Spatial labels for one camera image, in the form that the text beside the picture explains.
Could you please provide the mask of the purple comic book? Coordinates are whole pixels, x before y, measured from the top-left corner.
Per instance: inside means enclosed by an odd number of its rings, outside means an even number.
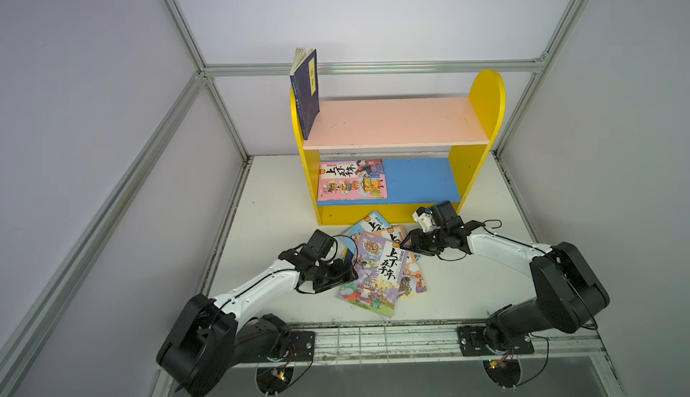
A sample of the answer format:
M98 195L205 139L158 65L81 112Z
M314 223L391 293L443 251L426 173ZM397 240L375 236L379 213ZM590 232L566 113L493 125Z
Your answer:
M344 302L392 317L401 294L404 266L409 252L399 247L398 242L373 233L364 233L359 238L354 256L357 278L344 284L338 298Z

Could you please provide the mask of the orange comic book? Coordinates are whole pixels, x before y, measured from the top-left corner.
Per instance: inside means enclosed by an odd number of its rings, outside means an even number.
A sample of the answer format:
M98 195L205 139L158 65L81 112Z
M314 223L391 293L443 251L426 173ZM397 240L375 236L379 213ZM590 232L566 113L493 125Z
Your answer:
M406 230L402 225L393 226L375 232L375 235L390 239L394 243L400 244L406 237ZM422 277L422 272L414 253L409 253L402 269L402 281L400 284L399 298L404 299L411 296L418 296L427 292L426 284Z

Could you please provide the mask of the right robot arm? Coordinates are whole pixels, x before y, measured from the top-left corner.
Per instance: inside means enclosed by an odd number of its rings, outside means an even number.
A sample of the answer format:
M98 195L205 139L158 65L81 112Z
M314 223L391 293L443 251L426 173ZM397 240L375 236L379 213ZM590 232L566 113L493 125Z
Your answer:
M521 242L499 233L415 229L401 247L438 257L447 248L499 262L531 278L535 297L492 314L483 336L489 348L507 351L532 332L559 330L572 334L610 304L610 296L578 248Z

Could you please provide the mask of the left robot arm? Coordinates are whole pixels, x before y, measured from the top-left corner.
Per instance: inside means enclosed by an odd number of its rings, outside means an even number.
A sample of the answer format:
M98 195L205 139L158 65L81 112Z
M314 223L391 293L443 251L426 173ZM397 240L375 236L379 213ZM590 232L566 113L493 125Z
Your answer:
M290 342L289 326L261 310L305 282L316 294L350 283L358 277L354 265L350 252L326 260L306 244L283 251L244 285L216 297L191 298L156 362L180 390L205 396L232 366L259 359L292 361L298 350Z

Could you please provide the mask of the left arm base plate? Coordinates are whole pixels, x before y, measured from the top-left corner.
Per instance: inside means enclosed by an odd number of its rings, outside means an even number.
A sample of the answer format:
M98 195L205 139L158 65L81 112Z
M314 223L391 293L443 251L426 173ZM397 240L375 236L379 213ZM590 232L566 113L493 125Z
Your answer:
M308 362L314 360L316 333L298 330L280 334L266 359L272 362Z

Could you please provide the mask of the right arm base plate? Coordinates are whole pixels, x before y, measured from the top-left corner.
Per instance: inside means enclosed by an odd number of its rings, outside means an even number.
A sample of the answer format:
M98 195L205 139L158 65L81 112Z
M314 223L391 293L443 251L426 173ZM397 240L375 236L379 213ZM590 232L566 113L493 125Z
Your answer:
M464 325L456 328L459 346L465 357L488 357L511 352L516 355L533 355L534 345L528 334L508 338L492 327Z

